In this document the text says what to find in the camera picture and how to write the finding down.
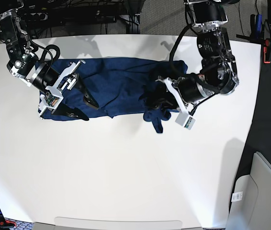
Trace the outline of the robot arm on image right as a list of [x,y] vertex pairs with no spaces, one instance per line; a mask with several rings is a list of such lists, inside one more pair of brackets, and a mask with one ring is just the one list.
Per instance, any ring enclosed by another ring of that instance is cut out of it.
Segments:
[[[179,110],[189,115],[208,99],[220,94],[229,95],[239,85],[236,58],[232,54],[227,29],[228,18],[223,6],[228,0],[186,0],[187,25],[175,41],[164,74],[152,75],[159,85],[154,92],[143,95],[150,109]],[[197,49],[202,58],[199,73],[186,73],[181,61],[174,56],[188,30],[195,31]]]

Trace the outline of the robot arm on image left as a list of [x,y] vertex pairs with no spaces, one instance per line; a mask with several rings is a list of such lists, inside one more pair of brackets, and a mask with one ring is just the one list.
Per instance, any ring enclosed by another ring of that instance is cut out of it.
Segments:
[[63,103],[63,91],[77,89],[82,93],[84,104],[93,109],[99,108],[76,73],[85,61],[72,62],[61,73],[54,70],[52,65],[60,57],[59,47],[43,47],[32,41],[25,22],[18,15],[22,7],[24,4],[21,0],[0,0],[0,40],[6,45],[10,74],[40,91],[40,116],[50,111],[53,115],[88,121],[89,117],[79,108],[70,108]]

